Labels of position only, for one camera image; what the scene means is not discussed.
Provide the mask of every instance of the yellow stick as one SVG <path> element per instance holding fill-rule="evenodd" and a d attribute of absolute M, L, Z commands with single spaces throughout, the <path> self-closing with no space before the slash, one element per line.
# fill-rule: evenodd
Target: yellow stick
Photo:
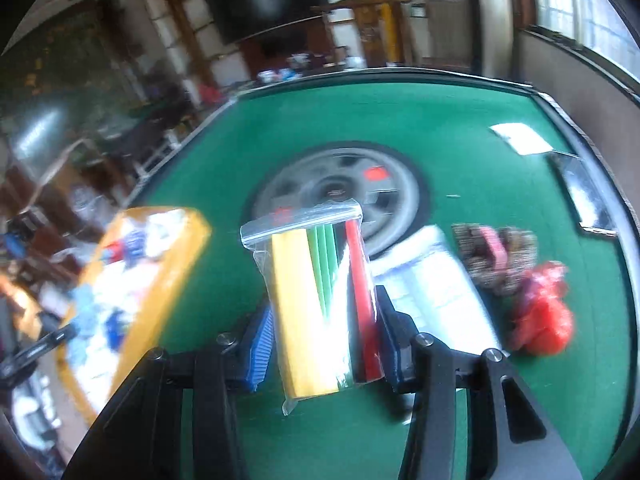
<path fill-rule="evenodd" d="M 285 393 L 302 399 L 337 392 L 306 231 L 273 235 L 271 247 Z"/>
<path fill-rule="evenodd" d="M 400 61 L 398 38 L 396 38 L 396 20 L 394 19 L 391 5 L 381 6 L 382 21 L 385 24 L 385 50 L 389 61 Z"/>

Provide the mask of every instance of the pink object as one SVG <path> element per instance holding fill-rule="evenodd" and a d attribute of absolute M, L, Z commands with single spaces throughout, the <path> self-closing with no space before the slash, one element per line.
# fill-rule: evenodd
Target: pink object
<path fill-rule="evenodd" d="M 495 232 L 494 228 L 486 225 L 480 226 L 479 230 L 482 238 L 484 238 L 489 247 L 489 251 L 491 251 L 491 256 L 494 260 L 494 270 L 504 272 L 507 270 L 508 256 L 498 233 Z"/>

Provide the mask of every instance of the red object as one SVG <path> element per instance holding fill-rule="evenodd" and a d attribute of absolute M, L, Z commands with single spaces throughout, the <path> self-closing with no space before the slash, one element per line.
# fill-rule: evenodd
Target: red object
<path fill-rule="evenodd" d="M 364 170 L 364 177 L 372 182 L 379 182 L 389 178 L 389 172 L 383 166 L 371 166 Z"/>
<path fill-rule="evenodd" d="M 360 340 L 362 342 L 365 378 L 367 382 L 375 381 L 384 374 L 380 363 L 380 343 L 378 341 L 376 316 L 373 312 L 371 287 L 367 278 L 366 257 L 362 246 L 362 238 L 360 237 L 360 227 L 355 220 L 347 220 L 344 223 L 344 227 L 349 245 L 349 260 L 353 278 L 353 291 L 356 298 L 356 310 L 358 311 L 358 330 L 360 331 Z"/>
<path fill-rule="evenodd" d="M 529 272 L 520 305 L 511 347 L 524 348 L 533 355 L 562 352 L 574 335 L 574 315 L 561 301 L 566 292 L 566 267 L 546 262 Z"/>
<path fill-rule="evenodd" d="M 200 93 L 200 98 L 204 102 L 204 104 L 212 105 L 219 101 L 222 101 L 224 96 L 220 93 L 217 88 L 213 86 L 205 85 L 201 83 L 198 85 L 198 92 Z"/>
<path fill-rule="evenodd" d="M 102 252 L 102 260 L 107 264 L 124 260 L 124 243 L 116 240 L 107 245 Z"/>
<path fill-rule="evenodd" d="M 286 224 L 291 222 L 291 208 L 290 207 L 279 207 L 276 211 L 273 212 L 274 222 L 278 225 Z"/>

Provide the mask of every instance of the brown object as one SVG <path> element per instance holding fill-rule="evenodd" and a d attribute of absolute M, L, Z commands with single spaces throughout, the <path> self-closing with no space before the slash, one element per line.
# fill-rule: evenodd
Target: brown object
<path fill-rule="evenodd" d="M 8 218 L 17 215 L 18 211 L 22 208 L 18 197 L 12 193 L 12 189 L 6 182 L 3 182 L 2 186 L 0 186 L 0 204 L 2 205 L 5 216 Z"/>
<path fill-rule="evenodd" d="M 526 272 L 536 265 L 538 242 L 531 231 L 504 227 L 500 240 L 507 253 L 506 268 L 497 269 L 488 239 L 478 224 L 453 224 L 460 258 L 475 285 L 498 296 L 511 296 L 519 289 Z"/>
<path fill-rule="evenodd" d="M 2 187 L 10 197 L 10 204 L 17 203 L 18 208 L 23 208 L 26 205 L 35 190 L 35 184 L 17 164 L 13 164 L 6 170 Z"/>
<path fill-rule="evenodd" d="M 388 61 L 388 53 L 382 38 L 382 24 L 380 20 L 380 7 L 382 5 L 390 5 L 392 9 L 395 7 L 394 16 L 402 16 L 401 4 L 407 4 L 411 0 L 340 0 L 334 4 L 313 7 L 313 10 L 320 10 L 323 13 L 332 12 L 336 9 L 351 9 L 358 27 L 362 49 L 364 51 L 367 66 L 386 66 Z M 400 20 L 401 27 L 405 27 L 404 19 Z M 404 49 L 400 50 L 401 58 L 398 62 L 404 63 Z"/>

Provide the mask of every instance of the wheel rim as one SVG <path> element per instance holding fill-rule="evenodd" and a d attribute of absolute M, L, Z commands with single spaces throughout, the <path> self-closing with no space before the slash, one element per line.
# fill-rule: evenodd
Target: wheel rim
<path fill-rule="evenodd" d="M 328 148 L 280 170 L 258 193 L 252 215 L 349 198 L 362 206 L 362 236 L 371 256 L 411 226 L 420 193 L 414 174 L 393 155 L 372 148 Z"/>

